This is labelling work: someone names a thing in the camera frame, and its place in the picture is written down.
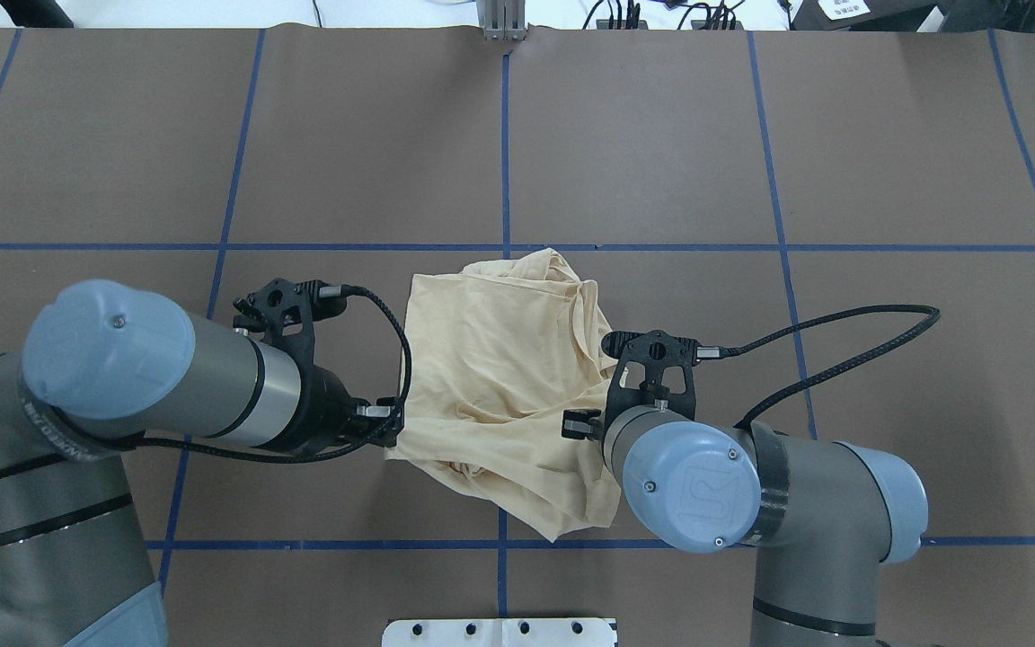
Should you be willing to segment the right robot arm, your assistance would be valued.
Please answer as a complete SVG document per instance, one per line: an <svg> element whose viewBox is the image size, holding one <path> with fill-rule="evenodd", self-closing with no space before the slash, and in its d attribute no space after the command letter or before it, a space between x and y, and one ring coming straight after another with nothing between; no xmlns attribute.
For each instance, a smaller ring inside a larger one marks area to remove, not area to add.
<svg viewBox="0 0 1035 647"><path fill-rule="evenodd" d="M915 556L931 514L900 457L646 406L611 423L568 410L562 436L597 443L632 513L669 547L756 549L752 646L884 644L880 568Z"/></svg>

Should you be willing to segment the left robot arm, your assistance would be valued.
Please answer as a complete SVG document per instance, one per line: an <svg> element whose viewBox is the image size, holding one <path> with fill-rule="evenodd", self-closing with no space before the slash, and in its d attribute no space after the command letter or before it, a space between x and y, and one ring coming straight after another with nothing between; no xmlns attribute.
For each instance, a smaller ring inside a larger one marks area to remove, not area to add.
<svg viewBox="0 0 1035 647"><path fill-rule="evenodd" d="M369 401L315 361L315 325L369 299L400 343L397 393ZM143 448L304 465L403 428L413 358L365 287L274 280L231 326L156 292L75 283L0 353L0 646L165 646L123 457Z"/></svg>

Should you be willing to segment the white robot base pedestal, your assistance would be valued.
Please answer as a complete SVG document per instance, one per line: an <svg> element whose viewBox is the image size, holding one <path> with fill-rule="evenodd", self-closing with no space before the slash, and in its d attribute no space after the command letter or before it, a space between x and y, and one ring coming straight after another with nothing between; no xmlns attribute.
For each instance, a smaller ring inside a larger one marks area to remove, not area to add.
<svg viewBox="0 0 1035 647"><path fill-rule="evenodd" d="M520 617L400 619L387 624L382 646L617 646L615 619Z"/></svg>

